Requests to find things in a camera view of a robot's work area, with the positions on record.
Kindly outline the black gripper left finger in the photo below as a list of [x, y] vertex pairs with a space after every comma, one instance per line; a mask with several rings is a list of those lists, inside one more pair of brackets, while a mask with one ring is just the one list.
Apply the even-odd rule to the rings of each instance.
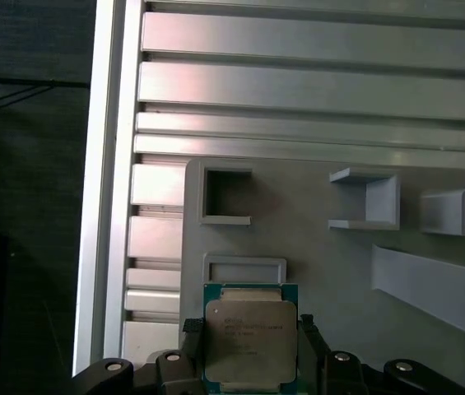
[[120, 358], [97, 361], [71, 379], [72, 394], [203, 394], [204, 319], [188, 318], [177, 350], [161, 351], [136, 368]]

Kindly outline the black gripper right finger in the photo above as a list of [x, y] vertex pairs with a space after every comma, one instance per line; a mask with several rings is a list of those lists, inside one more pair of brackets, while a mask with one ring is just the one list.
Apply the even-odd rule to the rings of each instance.
[[311, 314], [298, 322], [297, 369], [308, 394], [465, 394], [464, 386], [414, 360], [390, 360], [376, 370], [348, 351], [331, 350]]

